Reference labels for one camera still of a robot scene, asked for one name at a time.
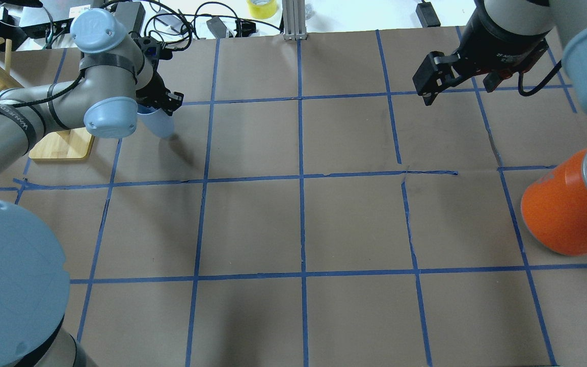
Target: electrical cable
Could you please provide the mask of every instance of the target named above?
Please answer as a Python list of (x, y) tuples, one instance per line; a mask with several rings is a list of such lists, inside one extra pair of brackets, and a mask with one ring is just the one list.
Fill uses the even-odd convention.
[(62, 30), (60, 30), (58, 33), (56, 33), (54, 35), (53, 39), (51, 39), (51, 42), (49, 42), (49, 44), (44, 45), (44, 48), (51, 49), (51, 47), (53, 47), (53, 45), (54, 45), (54, 42), (56, 42), (56, 40), (58, 40), (58, 37), (64, 35), (66, 30), (67, 30), (67, 27), (63, 27)]
[[(183, 15), (183, 16), (194, 16), (194, 14), (182, 14), (182, 13), (179, 13), (179, 14), (180, 15)], [(144, 26), (144, 29), (147, 30), (149, 24), (151, 24), (152, 21), (154, 23), (154, 21), (155, 21), (156, 18), (159, 18), (161, 16), (171, 16), (171, 15), (176, 15), (176, 14), (173, 14), (173, 13), (163, 13), (163, 14), (155, 14), (154, 16), (151, 16), (151, 18), (149, 18), (148, 22)], [(275, 25), (273, 25), (271, 23), (267, 23), (266, 21), (261, 21), (261, 20), (256, 20), (256, 19), (235, 18), (234, 16), (230, 16), (230, 15), (196, 14), (196, 18), (199, 18), (199, 17), (202, 17), (202, 16), (203, 17), (206, 17), (206, 18), (212, 18), (212, 17), (218, 16), (219, 18), (238, 19), (240, 21), (241, 20), (253, 21), (254, 23), (260, 23), (260, 24), (268, 25), (268, 26), (274, 28), (275, 30), (279, 31), (279, 33), (282, 33), (282, 31), (283, 31), (281, 28), (279, 28), (279, 27), (277, 27), (277, 26), (275, 26)], [(169, 36), (179, 36), (179, 35), (182, 35), (182, 33), (168, 33), (168, 32), (165, 32), (165, 31), (158, 31), (158, 30), (154, 30), (154, 31), (157, 32), (157, 33), (161, 33), (163, 35), (169, 35)], [(196, 37), (196, 39), (200, 39), (200, 38), (198, 38), (198, 35), (196, 35), (196, 33), (194, 33), (194, 37)], [(184, 41), (184, 39), (181, 39), (181, 40), (178, 40), (178, 41), (173, 41), (173, 43), (178, 43), (178, 42), (183, 42), (183, 41)]]
[(32, 100), (31, 102), (15, 103), (15, 104), (11, 104), (10, 106), (14, 107), (15, 109), (20, 109), (21, 107), (35, 106), (36, 104), (47, 103), (50, 100), (54, 100), (56, 98), (63, 97), (63, 95), (66, 95), (70, 91), (74, 90), (79, 85), (81, 80), (83, 80), (84, 76), (85, 76), (85, 71), (81, 70), (81, 72), (78, 73), (78, 77), (72, 82), (72, 84), (67, 86), (67, 88), (59, 91), (58, 93), (52, 95), (51, 97), (47, 97), (47, 98), (43, 98), (43, 99), (39, 99), (39, 100)]
[(556, 73), (559, 70), (561, 70), (561, 67), (562, 67), (561, 61), (559, 61), (556, 65), (554, 65), (554, 68), (552, 69), (552, 71), (550, 71), (547, 74), (547, 76), (545, 76), (543, 81), (538, 83), (538, 85), (535, 88), (533, 88), (533, 90), (530, 90), (530, 91), (524, 90), (524, 87), (522, 86), (522, 81), (524, 79), (524, 72), (520, 72), (520, 75), (518, 76), (518, 93), (520, 93), (520, 95), (522, 97), (530, 97), (530, 96), (538, 93), (538, 91), (542, 90), (545, 86), (547, 86), (547, 83), (552, 80), (554, 75), (556, 75)]
[(192, 28), (194, 29), (194, 36), (196, 36), (196, 39), (198, 38), (198, 33), (196, 33), (196, 18), (198, 18), (198, 12), (205, 7), (205, 5), (221, 5), (222, 7), (226, 7), (227, 9), (230, 9), (230, 11), (232, 12), (233, 16), (235, 16), (235, 19), (239, 19), (239, 16), (237, 15), (237, 12), (235, 12), (235, 10), (231, 7), (229, 7), (228, 5), (224, 4), (224, 3), (220, 3), (220, 2), (204, 2), (201, 5), (199, 5), (196, 8), (196, 11), (194, 12), (194, 19), (192, 20)]
[[(121, 3), (123, 1), (125, 1), (125, 0), (111, 0), (110, 2), (105, 2), (100, 6), (100, 9), (105, 9), (105, 8), (109, 7), (110, 5)], [(186, 28), (186, 31), (187, 31), (187, 37), (185, 37), (182, 41), (184, 42), (186, 40), (187, 44), (184, 45), (183, 47), (171, 48), (170, 49), (171, 51), (184, 51), (185, 49), (189, 48), (189, 46), (192, 44), (193, 32), (192, 32), (191, 25), (189, 24), (189, 21), (187, 21), (187, 19), (184, 17), (184, 15), (182, 15), (181, 12), (176, 12), (175, 10), (164, 5), (163, 3), (159, 2), (158, 0), (141, 0), (141, 1), (158, 5), (159, 7), (166, 9), (168, 12), (173, 13), (173, 15), (177, 16), (182, 21), (182, 24), (184, 25), (184, 27)]]
[(85, 76), (85, 74), (86, 74), (85, 71), (84, 70), (81, 70), (81, 72), (78, 73), (78, 77), (72, 82), (72, 84), (70, 84), (69, 86), (67, 86), (67, 88), (59, 91), (58, 93), (52, 95), (51, 97), (47, 97), (47, 98), (43, 98), (43, 99), (39, 99), (39, 100), (33, 100), (31, 102), (16, 103), (16, 104), (12, 104), (10, 106), (11, 107), (15, 107), (16, 109), (18, 109), (20, 107), (35, 106), (36, 104), (47, 103), (50, 100), (54, 100), (56, 98), (63, 97), (63, 95), (66, 95), (67, 93), (69, 93), (70, 91), (74, 90), (74, 88), (76, 88), (78, 86), (78, 84), (81, 82), (81, 80), (83, 79), (83, 77)]

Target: wooden board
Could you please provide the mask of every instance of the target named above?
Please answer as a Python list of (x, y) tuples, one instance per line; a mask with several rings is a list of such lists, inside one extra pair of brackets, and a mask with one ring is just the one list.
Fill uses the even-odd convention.
[(51, 133), (31, 149), (29, 156), (32, 160), (84, 160), (93, 141), (94, 137), (84, 127)]

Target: grid square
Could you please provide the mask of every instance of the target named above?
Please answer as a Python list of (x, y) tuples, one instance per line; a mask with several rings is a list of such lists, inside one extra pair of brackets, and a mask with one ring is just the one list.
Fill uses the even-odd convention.
[(210, 100), (216, 44), (195, 40), (186, 52), (174, 52), (171, 60), (161, 61), (158, 73), (167, 77), (166, 87), (184, 93), (185, 102)]
[(305, 173), (402, 169), (386, 97), (303, 102)]
[(192, 363), (303, 365), (299, 278), (198, 283)]
[(412, 174), (406, 188), (420, 268), (523, 264), (498, 172)]
[(117, 142), (95, 138), (90, 155), (82, 161), (31, 160), (26, 178), (34, 184), (50, 186), (108, 184)]
[(209, 183), (200, 274), (300, 271), (297, 179)]
[(96, 277), (194, 274), (201, 185), (114, 188)]
[(532, 272), (559, 365), (587, 365), (587, 269)]
[(65, 310), (63, 328), (74, 336), (78, 334), (78, 328), (81, 324), (83, 303), (86, 300), (87, 292), (87, 284), (72, 284), (69, 286), (69, 300), (67, 302), (67, 309)]
[(83, 347), (99, 365), (183, 365), (191, 295), (191, 282), (95, 284)]
[(410, 269), (401, 176), (305, 180), (307, 271)]
[[(431, 51), (449, 55), (459, 47), (454, 27), (416, 28), (411, 30), (380, 31), (391, 91), (415, 91), (414, 76)], [(459, 88), (471, 88), (466, 82)]]
[(375, 32), (314, 33), (301, 48), (303, 95), (386, 91)]
[(296, 43), (281, 36), (222, 39), (215, 99), (298, 95), (297, 53)]
[(427, 107), (393, 96), (403, 166), (410, 170), (498, 167), (475, 93), (444, 93)]
[[(54, 82), (63, 49), (34, 49), (15, 51), (10, 58), (10, 76), (25, 87), (44, 86)], [(0, 66), (4, 65), (4, 53), (0, 52)]]
[(106, 189), (43, 190), (24, 191), (21, 196), (19, 205), (58, 237), (67, 257), (64, 268), (72, 279), (89, 277), (106, 194)]
[(564, 256), (548, 249), (536, 240), (531, 232), (527, 229), (522, 219), (522, 212), (520, 211), (520, 202), (524, 190), (529, 187), (534, 181), (540, 177), (545, 176), (549, 170), (520, 170), (520, 171), (506, 171), (504, 177), (509, 188), (509, 194), (513, 201), (513, 209), (518, 220), (518, 227), (520, 229), (520, 236), (524, 244), (524, 251), (527, 254), (529, 264), (531, 265), (552, 265), (552, 264), (582, 264), (587, 263), (587, 255), (585, 256)]
[(482, 93), (482, 102), (504, 165), (554, 165), (585, 148), (585, 134), (562, 90), (531, 98), (517, 91)]
[(525, 272), (426, 274), (436, 367), (550, 365)]
[(210, 178), (298, 175), (298, 103), (215, 107)]
[(115, 182), (202, 179), (209, 106), (183, 106), (173, 113), (175, 135), (160, 139), (140, 123), (124, 138)]
[(308, 277), (309, 365), (426, 365), (415, 278)]

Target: table surface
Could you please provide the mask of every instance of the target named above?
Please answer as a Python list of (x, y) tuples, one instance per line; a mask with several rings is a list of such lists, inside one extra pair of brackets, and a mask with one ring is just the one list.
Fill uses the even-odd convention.
[[(552, 49), (528, 74), (538, 82)], [(425, 107), (411, 76), (456, 28), (200, 40), (160, 72), (177, 135), (30, 161), (0, 199), (61, 240), (65, 328), (101, 366), (587, 365), (587, 256), (528, 233), (524, 189), (587, 147), (559, 74), (476, 77)], [(24, 85), (75, 49), (14, 53)]]

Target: black cable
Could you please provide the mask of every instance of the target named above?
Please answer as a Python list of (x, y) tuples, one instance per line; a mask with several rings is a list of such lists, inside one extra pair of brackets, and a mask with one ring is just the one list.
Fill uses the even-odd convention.
[(543, 79), (542, 82), (538, 83), (538, 85), (533, 88), (533, 90), (530, 91), (525, 91), (524, 87), (522, 86), (522, 80), (524, 79), (524, 73), (520, 72), (520, 75), (518, 76), (518, 93), (520, 93), (520, 95), (522, 97), (530, 97), (536, 93), (538, 93), (538, 91), (542, 90), (545, 86), (547, 86), (547, 83), (549, 81), (552, 80), (552, 78), (554, 77), (554, 75), (556, 75), (556, 73), (561, 70), (561, 61), (559, 61), (556, 65), (554, 65), (554, 68), (552, 69), (552, 71), (550, 71), (547, 76)]
[(160, 4), (158, 10), (153, 8), (153, 3), (149, 3), (149, 7), (151, 8), (151, 10), (153, 10), (154, 12), (159, 12), (160, 9), (163, 8), (163, 6)]
[[(184, 15), (184, 16), (194, 16), (194, 14), (182, 14), (182, 13), (180, 13), (180, 14), (181, 15)], [(152, 16), (151, 18), (149, 18), (149, 21), (146, 23), (146, 25), (144, 27), (145, 30), (148, 28), (150, 21), (154, 21), (154, 18), (159, 18), (161, 16), (168, 16), (168, 15), (175, 15), (175, 14), (172, 14), (172, 13), (155, 14), (154, 16)], [(231, 19), (238, 19), (240, 21), (241, 20), (244, 20), (244, 21), (253, 21), (254, 23), (260, 23), (260, 24), (268, 25), (268, 26), (274, 28), (275, 30), (279, 31), (279, 33), (282, 33), (283, 32), (283, 30), (281, 30), (279, 27), (277, 27), (277, 26), (275, 26), (275, 25), (273, 25), (271, 23), (267, 23), (266, 21), (261, 21), (261, 20), (256, 20), (256, 19), (235, 18), (234, 16), (230, 16), (230, 15), (196, 14), (196, 18), (201, 17), (201, 16), (204, 16), (206, 18), (213, 18), (215, 16), (218, 16), (219, 18), (231, 18)], [(156, 30), (156, 32), (161, 33), (163, 35), (170, 35), (170, 36), (179, 36), (179, 35), (181, 35), (179, 33), (174, 34), (174, 33), (168, 33), (168, 32), (165, 32), (165, 31), (157, 31), (157, 30)], [(196, 34), (196, 32), (194, 32), (194, 37), (196, 37), (196, 39), (199, 39), (198, 38), (198, 35)], [(178, 43), (178, 42), (182, 42), (182, 41), (183, 40), (178, 40), (178, 41), (173, 41), (173, 42), (174, 43)]]
[(49, 10), (47, 10), (47, 8), (42, 7), (42, 9), (44, 9), (44, 11), (47, 13), (47, 17), (49, 17), (49, 35), (44, 37), (44, 47), (42, 47), (42, 49), (46, 49), (47, 46), (51, 45), (54, 41), (54, 17), (51, 16), (51, 13)]
[(50, 100), (54, 100), (56, 98), (63, 97), (63, 95), (66, 95), (70, 91), (74, 90), (74, 88), (76, 88), (78, 86), (78, 84), (81, 82), (81, 80), (83, 79), (84, 76), (85, 76), (85, 71), (81, 70), (81, 72), (78, 73), (78, 77), (72, 82), (72, 84), (70, 84), (67, 88), (59, 91), (58, 93), (52, 95), (51, 97), (47, 97), (47, 98), (43, 98), (43, 99), (39, 99), (39, 100), (33, 100), (31, 102), (16, 103), (16, 104), (12, 104), (10, 106), (14, 107), (15, 109), (19, 109), (20, 107), (35, 106), (36, 104), (47, 103)]
[(224, 3), (220, 3), (220, 2), (204, 2), (201, 5), (199, 5), (196, 8), (196, 11), (194, 12), (194, 19), (192, 20), (192, 28), (194, 28), (194, 36), (196, 36), (196, 39), (198, 38), (198, 33), (196, 33), (196, 18), (198, 18), (198, 12), (202, 9), (202, 7), (205, 7), (205, 5), (221, 5), (222, 7), (226, 7), (228, 9), (230, 9), (230, 11), (232, 12), (232, 14), (235, 16), (235, 19), (239, 19), (239, 16), (237, 15), (237, 12), (235, 12), (235, 10), (231, 7), (229, 7), (228, 5), (224, 4)]
[[(155, 32), (159, 35), (161, 41), (164, 44), (178, 44), (181, 42), (185, 42), (186, 40), (191, 38), (191, 24), (187, 23), (187, 24), (182, 24), (181, 25), (181, 30), (179, 33), (168, 33), (165, 31), (158, 31), (158, 30), (150, 30), (147, 32), (148, 28), (149, 28), (149, 24), (153, 24), (153, 28), (155, 28), (155, 21), (157, 20), (157, 18), (160, 18), (161, 16), (179, 16), (182, 13), (163, 13), (163, 14), (154, 14), (151, 18), (149, 18), (149, 20), (146, 22), (146, 24), (144, 25), (144, 36), (150, 36), (151, 33)], [(171, 40), (171, 41), (165, 41), (165, 38), (162, 37), (162, 35), (169, 35), (169, 36), (183, 36), (181, 39), (178, 40)]]
[(56, 40), (58, 40), (58, 37), (60, 37), (61, 35), (64, 35), (66, 30), (67, 30), (67, 27), (63, 27), (62, 30), (60, 30), (58, 33), (56, 33), (54, 35), (54, 38), (51, 39), (51, 42), (49, 42), (49, 44), (44, 45), (44, 48), (51, 49), (51, 47), (53, 47), (53, 45), (54, 45), (54, 42), (56, 42)]
[[(121, 3), (121, 2), (124, 2), (124, 1), (125, 0), (111, 0), (110, 2), (103, 3), (100, 6), (100, 8), (101, 9), (105, 9), (105, 8), (109, 7), (110, 5)], [(177, 16), (182, 21), (182, 24), (186, 27), (187, 33), (189, 35), (188, 37), (186, 37), (187, 44), (184, 45), (183, 47), (172, 48), (171, 51), (183, 51), (184, 49), (187, 49), (192, 44), (192, 34), (193, 34), (192, 28), (189, 25), (189, 21), (187, 21), (187, 19), (184, 17), (184, 15), (182, 15), (182, 13), (176, 12), (175, 10), (171, 9), (170, 7), (164, 5), (163, 3), (161, 3), (161, 2), (159, 2), (157, 0), (141, 0), (141, 1), (142, 2), (156, 4), (156, 5), (160, 6), (160, 7), (162, 7), (163, 9), (166, 9), (168, 12), (173, 13), (173, 15)]]

